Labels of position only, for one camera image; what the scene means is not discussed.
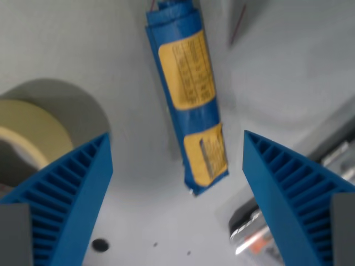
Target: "white wall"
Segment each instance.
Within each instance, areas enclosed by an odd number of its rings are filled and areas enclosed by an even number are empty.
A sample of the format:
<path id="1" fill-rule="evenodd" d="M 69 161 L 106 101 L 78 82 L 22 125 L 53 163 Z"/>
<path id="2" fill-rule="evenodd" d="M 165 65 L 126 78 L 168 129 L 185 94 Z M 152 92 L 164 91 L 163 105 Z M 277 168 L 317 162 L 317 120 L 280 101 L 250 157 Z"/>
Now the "white wall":
<path id="1" fill-rule="evenodd" d="M 236 265 L 226 223 L 251 196 L 241 171 L 242 131 L 305 152 L 302 140 L 355 94 L 354 1 L 250 1 L 232 47 L 231 14 L 241 5 L 200 2 L 230 176 L 198 198 L 183 185 L 145 36 L 148 1 L 0 2 L 1 92 L 62 80 L 88 92 L 108 116 L 115 173 L 93 239 L 106 238 L 111 248 L 90 250 L 86 266 Z"/>

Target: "blue package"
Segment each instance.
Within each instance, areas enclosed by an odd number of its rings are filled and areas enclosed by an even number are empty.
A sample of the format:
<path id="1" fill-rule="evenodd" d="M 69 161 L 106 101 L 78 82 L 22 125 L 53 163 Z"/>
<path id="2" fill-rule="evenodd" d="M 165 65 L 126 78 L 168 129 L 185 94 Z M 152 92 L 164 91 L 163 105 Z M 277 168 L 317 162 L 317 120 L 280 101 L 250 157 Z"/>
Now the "blue package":
<path id="1" fill-rule="evenodd" d="M 191 0 L 158 3 L 146 33 L 179 141 L 185 184 L 195 195 L 228 175 L 206 39 Z"/>

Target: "red wire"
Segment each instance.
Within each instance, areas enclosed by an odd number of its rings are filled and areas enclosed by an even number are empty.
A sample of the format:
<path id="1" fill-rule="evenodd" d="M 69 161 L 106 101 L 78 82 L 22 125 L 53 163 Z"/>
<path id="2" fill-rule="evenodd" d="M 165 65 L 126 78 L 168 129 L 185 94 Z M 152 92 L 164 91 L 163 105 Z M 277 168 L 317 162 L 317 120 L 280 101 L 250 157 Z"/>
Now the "red wire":
<path id="1" fill-rule="evenodd" d="M 239 30 L 240 24 L 242 23 L 242 20 L 243 20 L 244 14 L 245 14 L 245 10 L 246 10 L 246 4 L 244 4 L 242 12 L 240 13 L 240 16 L 239 16 L 239 19 L 238 19 L 238 22 L 237 22 L 237 26 L 235 26 L 235 30 L 234 30 L 233 36 L 231 38 L 231 44 L 233 44 L 234 39 L 235 39 L 235 37 L 237 35 L 237 32 Z"/>
<path id="2" fill-rule="evenodd" d="M 150 5 L 150 11 L 151 11 L 151 12 L 153 11 L 154 4 L 155 4 L 155 0 L 152 0 L 152 1 L 151 1 L 151 5 Z"/>

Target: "yellow label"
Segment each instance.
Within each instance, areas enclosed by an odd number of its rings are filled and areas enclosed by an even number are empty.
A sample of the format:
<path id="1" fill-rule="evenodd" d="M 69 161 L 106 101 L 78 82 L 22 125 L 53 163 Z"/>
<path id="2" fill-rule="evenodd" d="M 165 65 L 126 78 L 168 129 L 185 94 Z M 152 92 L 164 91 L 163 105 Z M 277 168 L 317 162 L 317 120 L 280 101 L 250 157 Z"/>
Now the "yellow label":
<path id="1" fill-rule="evenodd" d="M 198 185 L 208 186 L 227 170 L 221 124 L 204 132 L 185 136 L 184 146 Z"/>
<path id="2" fill-rule="evenodd" d="M 199 107 L 216 96 L 203 30 L 162 45 L 159 58 L 175 108 Z"/>

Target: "gray block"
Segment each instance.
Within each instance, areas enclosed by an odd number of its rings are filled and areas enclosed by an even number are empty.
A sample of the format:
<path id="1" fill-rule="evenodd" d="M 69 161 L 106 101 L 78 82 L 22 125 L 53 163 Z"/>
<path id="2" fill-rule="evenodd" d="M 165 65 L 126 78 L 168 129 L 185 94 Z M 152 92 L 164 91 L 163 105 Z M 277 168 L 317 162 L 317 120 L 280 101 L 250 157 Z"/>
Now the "gray block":
<path id="1" fill-rule="evenodd" d="M 0 204 L 0 265 L 33 266 L 32 250 L 29 205 Z"/>
<path id="2" fill-rule="evenodd" d="M 334 266 L 355 265 L 355 193 L 337 193 L 331 199 Z"/>

